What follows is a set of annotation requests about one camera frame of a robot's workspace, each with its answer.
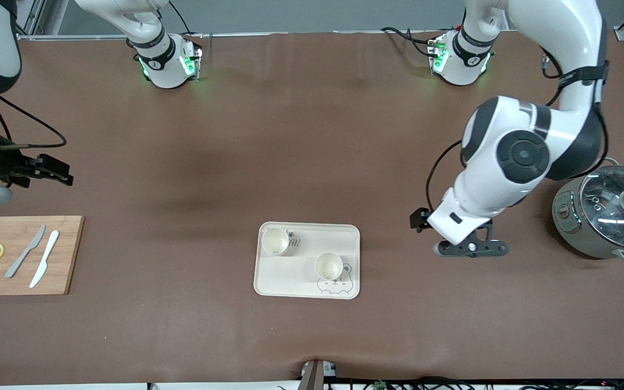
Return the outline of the white plastic cup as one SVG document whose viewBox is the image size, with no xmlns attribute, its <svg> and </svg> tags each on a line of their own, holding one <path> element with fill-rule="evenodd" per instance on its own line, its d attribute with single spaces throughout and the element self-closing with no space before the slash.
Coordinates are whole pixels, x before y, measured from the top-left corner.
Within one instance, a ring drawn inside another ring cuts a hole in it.
<svg viewBox="0 0 624 390">
<path fill-rule="evenodd" d="M 279 227 L 269 228 L 262 233 L 262 250 L 274 256 L 285 255 L 290 248 L 290 237 L 287 230 Z"/>
<path fill-rule="evenodd" d="M 323 253 L 315 260 L 315 273 L 323 281 L 334 281 L 343 272 L 342 258 L 334 253 Z"/>
</svg>

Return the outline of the brown table cover sheet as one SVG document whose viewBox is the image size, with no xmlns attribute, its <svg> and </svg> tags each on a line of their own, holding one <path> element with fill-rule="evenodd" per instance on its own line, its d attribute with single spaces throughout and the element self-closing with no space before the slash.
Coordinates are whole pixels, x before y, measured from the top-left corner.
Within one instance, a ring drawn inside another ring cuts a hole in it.
<svg viewBox="0 0 624 390">
<path fill-rule="evenodd" d="M 16 187 L 0 216 L 81 215 L 69 293 L 0 296 L 0 385 L 288 379 L 624 378 L 624 262 L 572 252 L 545 181 L 493 222 L 500 258 L 416 233 L 425 181 L 497 95 L 546 103 L 539 47 L 500 35 L 449 86 L 383 33 L 215 37 L 198 82 L 146 81 L 124 41 L 22 41 L 5 98 L 67 137 L 74 185 Z M 262 296 L 265 222 L 353 225 L 352 300 Z"/>
</svg>

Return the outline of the grey pot with glass lid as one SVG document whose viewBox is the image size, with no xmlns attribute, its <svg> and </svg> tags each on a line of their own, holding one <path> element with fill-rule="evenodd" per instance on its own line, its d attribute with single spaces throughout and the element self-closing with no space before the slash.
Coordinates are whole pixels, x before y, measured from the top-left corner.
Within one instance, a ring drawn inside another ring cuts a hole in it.
<svg viewBox="0 0 624 390">
<path fill-rule="evenodd" d="M 624 261 L 624 166 L 612 158 L 555 195 L 553 222 L 569 246 L 597 259 Z"/>
</svg>

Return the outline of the grey plastic knife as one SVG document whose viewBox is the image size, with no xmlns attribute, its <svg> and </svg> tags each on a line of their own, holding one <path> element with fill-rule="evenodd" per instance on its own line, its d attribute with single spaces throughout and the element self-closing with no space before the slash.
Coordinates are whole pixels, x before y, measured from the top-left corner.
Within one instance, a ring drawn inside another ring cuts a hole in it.
<svg viewBox="0 0 624 390">
<path fill-rule="evenodd" d="M 15 276 L 15 274 L 19 270 L 20 266 L 24 262 L 27 255 L 30 254 L 30 252 L 32 252 L 32 250 L 35 249 L 38 246 L 38 244 L 41 242 L 45 231 L 46 231 L 46 225 L 41 225 L 41 227 L 37 230 L 36 235 L 32 238 L 32 240 L 30 240 L 28 246 L 25 247 L 25 249 L 22 251 L 20 256 L 17 257 L 17 259 L 9 267 L 7 272 L 5 272 L 6 278 L 12 278 L 13 276 Z"/>
</svg>

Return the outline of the white plastic knife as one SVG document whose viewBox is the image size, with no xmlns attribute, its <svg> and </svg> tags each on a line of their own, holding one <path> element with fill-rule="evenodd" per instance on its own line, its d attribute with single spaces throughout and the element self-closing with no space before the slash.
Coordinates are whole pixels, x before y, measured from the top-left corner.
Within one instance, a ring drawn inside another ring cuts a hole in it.
<svg viewBox="0 0 624 390">
<path fill-rule="evenodd" d="M 58 230 L 54 230 L 50 233 L 50 236 L 47 241 L 47 244 L 45 245 L 45 250 L 43 252 L 40 263 L 38 264 L 37 270 L 32 278 L 32 281 L 30 282 L 28 286 L 30 289 L 38 285 L 38 283 L 41 281 L 42 277 L 44 276 L 45 272 L 47 271 L 47 268 L 49 266 L 48 264 L 49 256 L 52 253 L 54 246 L 57 240 L 59 239 L 59 236 L 60 236 L 60 232 Z"/>
</svg>

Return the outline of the cream tray with bear print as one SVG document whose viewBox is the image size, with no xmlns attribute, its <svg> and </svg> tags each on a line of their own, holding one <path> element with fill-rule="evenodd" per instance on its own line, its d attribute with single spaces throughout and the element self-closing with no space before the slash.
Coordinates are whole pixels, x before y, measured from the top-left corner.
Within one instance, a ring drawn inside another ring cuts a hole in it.
<svg viewBox="0 0 624 390">
<path fill-rule="evenodd" d="M 290 237 L 285 255 L 262 250 L 262 233 L 283 228 Z M 343 261 L 342 275 L 323 281 L 315 273 L 321 254 L 337 254 Z M 352 300 L 361 291 L 361 233 L 347 224 L 265 222 L 258 230 L 253 288 L 262 296 Z"/>
</svg>

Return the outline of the wooden cutting board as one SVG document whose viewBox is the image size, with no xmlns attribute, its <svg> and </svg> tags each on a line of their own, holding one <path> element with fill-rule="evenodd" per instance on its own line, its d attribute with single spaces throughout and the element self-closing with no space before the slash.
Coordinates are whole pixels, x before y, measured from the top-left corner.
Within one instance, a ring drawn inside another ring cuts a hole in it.
<svg viewBox="0 0 624 390">
<path fill-rule="evenodd" d="M 0 243 L 5 247 L 5 254 L 0 258 L 0 296 L 66 294 L 84 222 L 82 216 L 0 217 Z M 15 276 L 6 278 L 5 272 L 28 246 L 41 225 L 45 225 L 41 242 L 27 255 Z M 30 289 L 28 286 L 44 254 L 50 233 L 54 230 L 58 230 L 60 236 L 49 256 L 47 271 L 38 285 Z"/>
</svg>

